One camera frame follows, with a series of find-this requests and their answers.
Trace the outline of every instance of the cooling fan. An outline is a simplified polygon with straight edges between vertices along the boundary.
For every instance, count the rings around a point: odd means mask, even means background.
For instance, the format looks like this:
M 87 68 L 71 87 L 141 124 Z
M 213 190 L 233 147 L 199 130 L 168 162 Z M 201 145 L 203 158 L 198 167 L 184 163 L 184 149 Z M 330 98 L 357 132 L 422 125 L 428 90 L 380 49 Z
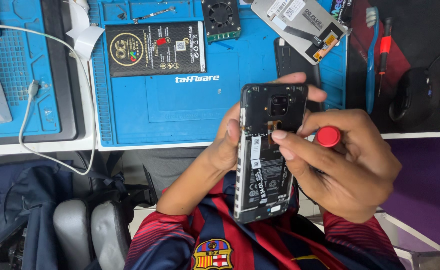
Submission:
M 202 0 L 202 11 L 208 44 L 223 39 L 238 39 L 242 28 L 236 0 Z

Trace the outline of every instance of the fc barcelona crest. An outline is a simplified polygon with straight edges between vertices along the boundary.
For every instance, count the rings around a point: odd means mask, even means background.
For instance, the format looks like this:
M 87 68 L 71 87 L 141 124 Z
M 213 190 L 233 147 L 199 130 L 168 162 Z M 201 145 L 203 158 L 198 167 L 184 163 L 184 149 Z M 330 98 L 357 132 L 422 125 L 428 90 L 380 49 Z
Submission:
M 223 239 L 211 239 L 200 243 L 193 253 L 193 270 L 233 269 L 232 252 L 230 243 Z

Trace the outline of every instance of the dual camera module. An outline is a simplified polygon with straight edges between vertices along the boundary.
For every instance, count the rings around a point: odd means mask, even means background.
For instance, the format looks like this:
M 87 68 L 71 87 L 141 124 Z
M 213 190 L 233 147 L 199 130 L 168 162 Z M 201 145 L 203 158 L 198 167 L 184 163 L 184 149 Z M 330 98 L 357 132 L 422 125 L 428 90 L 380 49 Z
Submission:
M 271 116 L 282 116 L 287 113 L 288 110 L 288 97 L 285 95 L 273 95 L 270 98 L 270 110 Z

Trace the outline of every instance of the blue toothbrush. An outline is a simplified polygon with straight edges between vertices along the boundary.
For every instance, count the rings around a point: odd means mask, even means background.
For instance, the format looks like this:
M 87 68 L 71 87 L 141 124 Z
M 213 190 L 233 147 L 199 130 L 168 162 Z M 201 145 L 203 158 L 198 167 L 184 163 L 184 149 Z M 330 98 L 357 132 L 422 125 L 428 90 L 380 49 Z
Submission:
M 374 59 L 373 52 L 375 43 L 377 43 L 377 37 L 379 35 L 379 10 L 377 7 L 367 8 L 367 27 L 373 26 L 373 39 L 370 47 L 368 48 L 368 60 L 367 60 L 367 85 L 365 86 L 365 101 L 367 103 L 367 112 L 370 114 L 373 110 L 373 99 L 375 96 L 375 70 L 373 68 Z

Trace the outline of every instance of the screwdriver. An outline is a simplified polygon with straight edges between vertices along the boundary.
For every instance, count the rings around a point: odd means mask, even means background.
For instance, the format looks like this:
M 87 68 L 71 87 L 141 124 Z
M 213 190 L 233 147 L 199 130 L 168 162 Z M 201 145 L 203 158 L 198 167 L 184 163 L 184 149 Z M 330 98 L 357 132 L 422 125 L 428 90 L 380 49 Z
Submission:
M 389 56 L 390 52 L 390 45 L 392 43 L 392 23 L 393 18 L 389 17 L 384 20 L 383 22 L 383 37 L 380 42 L 380 68 L 379 68 L 379 74 L 380 74 L 380 83 L 379 83 L 379 95 L 380 96 L 380 89 L 382 88 L 382 78 L 385 74 L 385 71 L 387 70 L 387 56 Z

